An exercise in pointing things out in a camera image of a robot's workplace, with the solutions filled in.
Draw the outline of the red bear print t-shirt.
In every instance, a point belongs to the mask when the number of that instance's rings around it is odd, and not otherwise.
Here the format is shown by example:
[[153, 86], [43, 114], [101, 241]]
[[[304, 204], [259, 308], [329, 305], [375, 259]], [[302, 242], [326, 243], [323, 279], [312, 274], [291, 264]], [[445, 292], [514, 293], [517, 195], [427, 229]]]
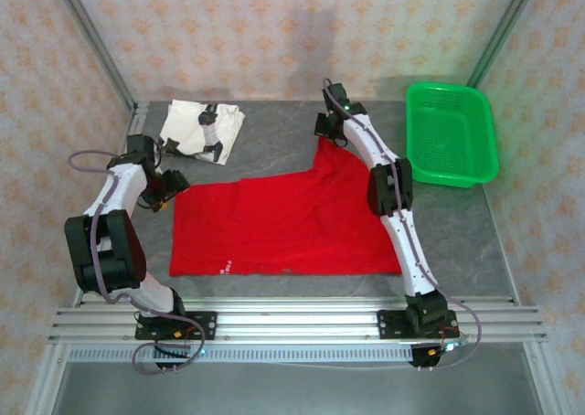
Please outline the red bear print t-shirt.
[[306, 171], [191, 186], [175, 199], [169, 273], [399, 275], [368, 178], [356, 155], [322, 139]]

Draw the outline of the white t-shirt with black print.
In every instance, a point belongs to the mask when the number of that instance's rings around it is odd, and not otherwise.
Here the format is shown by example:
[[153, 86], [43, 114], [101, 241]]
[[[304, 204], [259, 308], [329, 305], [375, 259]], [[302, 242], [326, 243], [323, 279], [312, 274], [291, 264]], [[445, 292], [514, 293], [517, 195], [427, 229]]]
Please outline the white t-shirt with black print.
[[244, 120], [238, 105], [173, 100], [159, 143], [165, 154], [225, 165]]

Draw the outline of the green perforated plastic basket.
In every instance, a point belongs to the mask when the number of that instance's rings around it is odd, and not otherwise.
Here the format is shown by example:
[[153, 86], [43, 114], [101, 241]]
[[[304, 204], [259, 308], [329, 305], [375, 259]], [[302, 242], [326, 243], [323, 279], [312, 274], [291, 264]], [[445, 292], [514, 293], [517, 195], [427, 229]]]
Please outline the green perforated plastic basket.
[[420, 183], [470, 188], [493, 181], [500, 166], [490, 101], [463, 85], [411, 84], [406, 154]]

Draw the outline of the grey metal lower panel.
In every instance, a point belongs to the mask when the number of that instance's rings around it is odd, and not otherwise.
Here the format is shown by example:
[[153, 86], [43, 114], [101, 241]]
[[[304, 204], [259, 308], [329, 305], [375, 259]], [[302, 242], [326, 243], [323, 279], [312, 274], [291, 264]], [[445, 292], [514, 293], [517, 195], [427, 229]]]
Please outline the grey metal lower panel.
[[124, 364], [67, 367], [53, 415], [542, 415], [522, 359], [454, 368], [198, 364], [144, 377]]

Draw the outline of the small lit circuit board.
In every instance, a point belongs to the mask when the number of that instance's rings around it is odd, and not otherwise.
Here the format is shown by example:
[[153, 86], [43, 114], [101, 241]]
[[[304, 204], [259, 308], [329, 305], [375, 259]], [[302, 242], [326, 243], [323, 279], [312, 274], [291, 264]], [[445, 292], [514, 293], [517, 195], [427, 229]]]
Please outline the small lit circuit board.
[[455, 350], [459, 347], [467, 346], [468, 344], [469, 344], [469, 341], [467, 339], [461, 339], [461, 338], [458, 340], [455, 340], [455, 341], [445, 342], [445, 343], [441, 344], [439, 353], [441, 355], [443, 355], [445, 353], [452, 352], [453, 350]]

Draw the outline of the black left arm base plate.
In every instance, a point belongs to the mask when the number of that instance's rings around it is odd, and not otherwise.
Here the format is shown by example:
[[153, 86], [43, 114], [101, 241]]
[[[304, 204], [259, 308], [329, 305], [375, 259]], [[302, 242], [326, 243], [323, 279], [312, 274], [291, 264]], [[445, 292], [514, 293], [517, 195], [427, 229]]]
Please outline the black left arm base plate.
[[216, 336], [218, 314], [211, 311], [186, 312], [185, 321], [160, 316], [144, 317], [134, 314], [136, 328], [134, 338], [144, 341], [200, 340], [201, 330], [206, 340]]

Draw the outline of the aluminium frame post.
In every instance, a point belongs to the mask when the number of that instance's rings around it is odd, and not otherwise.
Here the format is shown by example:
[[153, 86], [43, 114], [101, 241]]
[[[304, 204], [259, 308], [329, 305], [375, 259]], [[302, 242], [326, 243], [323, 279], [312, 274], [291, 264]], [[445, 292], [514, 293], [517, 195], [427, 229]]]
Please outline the aluminium frame post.
[[530, 0], [509, 1], [494, 32], [488, 39], [484, 51], [477, 60], [473, 71], [466, 82], [467, 87], [478, 89], [481, 86], [529, 1]]
[[114, 88], [118, 98], [128, 112], [137, 107], [136, 101], [124, 81], [121, 72], [105, 45], [101, 34], [82, 0], [63, 0], [85, 41], [97, 58], [102, 70]]

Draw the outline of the aluminium mounting rail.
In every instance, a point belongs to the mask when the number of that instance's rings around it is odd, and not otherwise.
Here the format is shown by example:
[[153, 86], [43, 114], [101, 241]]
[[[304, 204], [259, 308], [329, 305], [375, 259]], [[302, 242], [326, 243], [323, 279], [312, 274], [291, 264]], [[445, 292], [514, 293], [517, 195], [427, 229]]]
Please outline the aluminium mounting rail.
[[[217, 344], [411, 344], [413, 339], [381, 339], [379, 310], [402, 310], [397, 298], [200, 298], [188, 311], [218, 314]], [[452, 305], [468, 341], [546, 342], [548, 331], [535, 306], [515, 305], [506, 297], [466, 297]], [[53, 343], [126, 343], [134, 340], [134, 309], [109, 305], [94, 294], [80, 305], [61, 308], [49, 330]]]

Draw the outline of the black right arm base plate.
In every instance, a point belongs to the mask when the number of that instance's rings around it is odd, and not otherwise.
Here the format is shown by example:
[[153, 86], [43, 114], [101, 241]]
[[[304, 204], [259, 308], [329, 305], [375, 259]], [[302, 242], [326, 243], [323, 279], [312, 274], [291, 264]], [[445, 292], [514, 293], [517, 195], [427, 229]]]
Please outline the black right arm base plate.
[[456, 324], [456, 313], [447, 314], [429, 322], [423, 321], [413, 308], [406, 310], [379, 310], [378, 332], [381, 339], [439, 339], [457, 338], [461, 335]]

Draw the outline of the aluminium frame leg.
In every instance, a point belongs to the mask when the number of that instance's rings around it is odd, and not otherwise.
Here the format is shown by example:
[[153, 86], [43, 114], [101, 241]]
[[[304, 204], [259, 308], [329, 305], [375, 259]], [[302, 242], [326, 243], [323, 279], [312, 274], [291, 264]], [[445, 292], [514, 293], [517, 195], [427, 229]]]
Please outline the aluminium frame leg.
[[549, 344], [525, 342], [523, 347], [543, 415], [573, 415]]
[[48, 344], [32, 388], [25, 415], [51, 415], [69, 359], [68, 344]]

